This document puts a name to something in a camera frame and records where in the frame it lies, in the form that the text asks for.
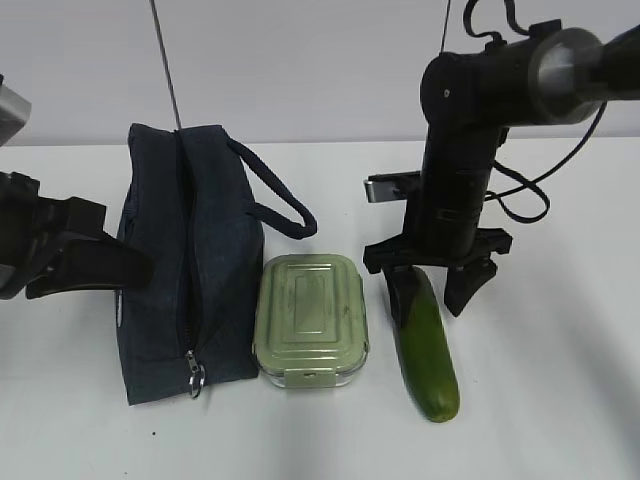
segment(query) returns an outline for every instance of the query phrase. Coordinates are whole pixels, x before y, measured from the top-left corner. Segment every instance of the bag handle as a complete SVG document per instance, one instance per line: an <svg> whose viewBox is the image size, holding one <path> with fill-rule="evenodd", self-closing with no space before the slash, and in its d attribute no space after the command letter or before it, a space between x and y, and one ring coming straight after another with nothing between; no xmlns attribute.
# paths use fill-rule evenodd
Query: bag handle
<svg viewBox="0 0 640 480"><path fill-rule="evenodd" d="M292 222L285 216L258 202L253 203L248 213L289 238L300 240L314 235L318 231L318 223L314 216L307 207L293 196L286 185L282 183L275 173L273 173L269 167L260 160L260 157L232 138L229 138L227 144L229 145L229 148L247 164L251 171L273 191L273 193L278 195L300 214L304 221L304 225Z"/></svg>

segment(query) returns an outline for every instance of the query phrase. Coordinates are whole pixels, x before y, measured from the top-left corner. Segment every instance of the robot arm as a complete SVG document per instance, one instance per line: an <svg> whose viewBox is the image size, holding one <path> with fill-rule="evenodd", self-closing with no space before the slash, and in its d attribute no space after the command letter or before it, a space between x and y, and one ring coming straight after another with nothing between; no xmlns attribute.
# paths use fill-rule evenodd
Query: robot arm
<svg viewBox="0 0 640 480"><path fill-rule="evenodd" d="M31 104L2 85L0 145L27 122ZM0 299L26 287L27 298L70 290L143 287L146 256L103 231L106 207L78 197L38 196L40 182L0 172Z"/></svg>
<svg viewBox="0 0 640 480"><path fill-rule="evenodd" d="M495 276L491 253L508 253L512 239L478 223L510 127L578 123L603 102L640 99L640 26L606 45L559 20L527 33L521 42L494 37L481 53L434 59L420 88L429 122L422 171L365 182L369 201L407 199L403 232L364 254L371 273L384 271L393 298L402 298L393 279L403 268L444 266L445 304L457 316Z"/></svg>

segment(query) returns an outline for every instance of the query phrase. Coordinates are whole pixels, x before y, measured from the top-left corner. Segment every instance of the zipper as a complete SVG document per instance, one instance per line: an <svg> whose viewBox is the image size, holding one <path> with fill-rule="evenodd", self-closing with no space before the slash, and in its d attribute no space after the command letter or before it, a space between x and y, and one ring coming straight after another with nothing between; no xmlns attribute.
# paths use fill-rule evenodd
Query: zipper
<svg viewBox="0 0 640 480"><path fill-rule="evenodd" d="M183 279L179 289L177 308L178 342L182 355L189 368L189 394L196 399L202 391L206 379L204 365L196 358L195 350L198 333L202 319L200 301L199 277L195 261L195 249L193 241L193 209L196 202L196 194L193 188L193 172L186 161L180 133L174 133L177 147L178 187L181 192L182 211L187 226L187 241L184 251L181 277Z"/></svg>

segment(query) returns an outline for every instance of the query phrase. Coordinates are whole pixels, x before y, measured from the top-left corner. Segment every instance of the metal ring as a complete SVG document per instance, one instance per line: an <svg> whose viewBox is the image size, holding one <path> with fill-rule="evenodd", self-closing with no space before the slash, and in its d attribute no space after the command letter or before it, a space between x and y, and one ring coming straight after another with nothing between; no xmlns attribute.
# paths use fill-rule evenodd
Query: metal ring
<svg viewBox="0 0 640 480"><path fill-rule="evenodd" d="M204 387L204 379L206 375L204 365L200 363L198 364L198 367L199 367L199 370L197 372L194 372L189 378L189 388L190 388L189 395L191 395L191 398L193 400L195 400L200 396L200 392L202 392L202 387ZM197 374L200 374L200 381L198 382L198 385L195 386Z"/></svg>

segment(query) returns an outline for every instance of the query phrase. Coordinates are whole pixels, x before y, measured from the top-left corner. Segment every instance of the cable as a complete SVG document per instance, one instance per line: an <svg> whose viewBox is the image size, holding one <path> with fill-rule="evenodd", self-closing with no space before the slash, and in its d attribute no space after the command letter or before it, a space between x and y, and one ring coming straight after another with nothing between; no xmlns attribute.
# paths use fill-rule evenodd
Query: cable
<svg viewBox="0 0 640 480"><path fill-rule="evenodd" d="M502 207L502 210L504 210L504 213L506 213L509 218L511 218L512 220L515 220L518 223L536 223L547 216L547 213L549 213L549 209L551 208L551 200L549 199L547 194L544 192L544 190L542 190L538 185L536 185L534 182L526 178L520 172L511 170L510 168L505 167L498 161L494 162L494 167L498 172L502 173L503 175L506 175L507 177L512 178L517 182L520 182L523 188L531 190L533 193L535 193L538 196L538 198L540 198L540 200L544 202L544 210L542 211L542 213L539 213L538 215L534 215L533 217L525 217L524 215L519 215L513 210L511 210L509 207L507 207L507 205L504 203L504 200L502 200L502 198L496 197L496 199L498 200L498 203Z"/></svg>
<svg viewBox="0 0 640 480"><path fill-rule="evenodd" d="M598 109L598 112L596 113L596 116L593 118L591 125L589 126L586 133L584 134L584 137L582 137L582 140L578 142L578 144L573 148L573 150L571 150L555 166L547 170L545 173L543 173L539 177L533 179L531 182L536 184L541 182L542 180L545 180L546 178L550 177L551 175L556 173L558 170L560 170L563 166L565 166L569 160L575 157L577 153L582 149L582 147L584 147L587 141L589 141L589 139L593 136L593 133L596 131L596 128L598 127L598 124L600 123L600 120L602 119L602 116L604 115L606 108L607 108L607 102L604 102ZM485 197L485 202L488 202L490 200L498 200L500 198L513 195L514 193L518 193L526 189L527 189L526 186L520 185L519 187L512 188L511 190L506 190L500 193L493 193L493 192L487 193L487 196Z"/></svg>
<svg viewBox="0 0 640 480"><path fill-rule="evenodd" d="M504 0L504 6L507 9L507 23L509 24L509 28L511 28L511 30L513 30L515 33L528 37L529 30L518 25L518 21L516 20L515 0Z"/></svg>
<svg viewBox="0 0 640 480"><path fill-rule="evenodd" d="M500 32L491 30L488 32L476 33L473 31L471 25L471 17L473 16L473 9L476 7L480 0L469 0L464 6L464 12L462 13L462 23L464 24L464 30L467 35L473 38L491 37L494 42L502 42L502 35Z"/></svg>
<svg viewBox="0 0 640 480"><path fill-rule="evenodd" d="M451 13L451 0L447 0L447 10L444 14L444 26L442 27L442 42L440 42L440 53L444 52L444 42L447 39L447 27L449 26L450 13Z"/></svg>
<svg viewBox="0 0 640 480"><path fill-rule="evenodd" d="M464 13L462 14L462 22L464 23L464 29L467 34L474 38L491 37L494 42L502 42L502 35L500 32L491 30L488 32L475 33L471 26L471 17L473 16L473 9L476 7L480 0L468 0L464 7ZM522 28L516 20L516 3L515 0L504 0L504 6L507 10L507 23L509 28L519 35L529 36L529 30Z"/></svg>

